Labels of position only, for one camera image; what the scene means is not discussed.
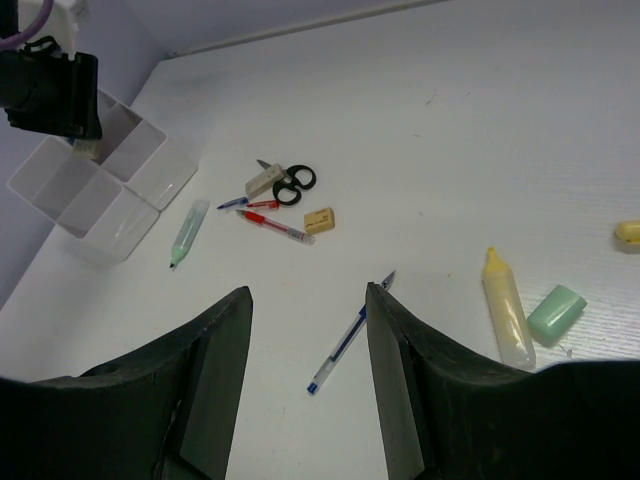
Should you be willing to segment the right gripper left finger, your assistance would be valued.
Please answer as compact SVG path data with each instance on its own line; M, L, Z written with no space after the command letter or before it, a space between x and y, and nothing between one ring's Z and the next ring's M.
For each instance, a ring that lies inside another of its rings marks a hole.
M1 382L5 479L222 479L251 337L246 287L78 377Z

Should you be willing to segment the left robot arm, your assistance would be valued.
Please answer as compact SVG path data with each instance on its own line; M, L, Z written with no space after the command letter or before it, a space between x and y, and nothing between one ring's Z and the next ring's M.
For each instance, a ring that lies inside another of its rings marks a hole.
M85 1L1 3L1 108L21 130L98 142L98 59L76 49Z

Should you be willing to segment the black handled scissors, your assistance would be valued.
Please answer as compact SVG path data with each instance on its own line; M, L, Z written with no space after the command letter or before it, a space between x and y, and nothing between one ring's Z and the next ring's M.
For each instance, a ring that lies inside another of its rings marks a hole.
M303 177L309 176L309 181L304 183L298 175L302 174ZM291 207L296 205L302 197L302 192L310 190L315 186L317 182L316 173L310 167L306 165L294 165L284 170L284 177L277 180L272 186L271 190L274 199L282 206ZM281 191L287 191L293 194L293 197L289 200L282 200L279 197Z

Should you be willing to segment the white eraser box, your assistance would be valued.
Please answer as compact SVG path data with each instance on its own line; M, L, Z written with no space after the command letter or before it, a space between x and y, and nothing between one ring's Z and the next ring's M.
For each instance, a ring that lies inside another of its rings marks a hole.
M100 140L76 139L73 143L73 153L76 156L95 161L100 157Z

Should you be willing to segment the yellow eraser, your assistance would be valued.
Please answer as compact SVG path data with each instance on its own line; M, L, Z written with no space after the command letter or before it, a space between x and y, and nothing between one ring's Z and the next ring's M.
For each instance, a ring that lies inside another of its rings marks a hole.
M335 214L332 208L324 208L304 215L304 228L310 235L333 230L335 224Z

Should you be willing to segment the blue ballpoint pen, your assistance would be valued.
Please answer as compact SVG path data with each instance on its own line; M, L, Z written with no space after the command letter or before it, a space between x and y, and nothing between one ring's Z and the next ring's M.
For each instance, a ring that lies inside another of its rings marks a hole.
M355 338L358 336L359 332L365 325L367 320L367 310L366 306L363 305L359 310L356 318L351 323L345 334L338 341L337 345L334 347L332 352L325 359L323 364L320 366L316 374L313 376L309 385L306 388L306 391L309 395L316 395L327 378L330 376L335 366L343 357L344 353L348 350L350 345L353 343Z

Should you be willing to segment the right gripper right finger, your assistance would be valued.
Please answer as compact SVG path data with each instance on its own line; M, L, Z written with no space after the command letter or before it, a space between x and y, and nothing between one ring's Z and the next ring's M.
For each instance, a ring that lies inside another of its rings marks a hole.
M639 365L524 372L423 323L381 286L367 340L392 479L635 479Z

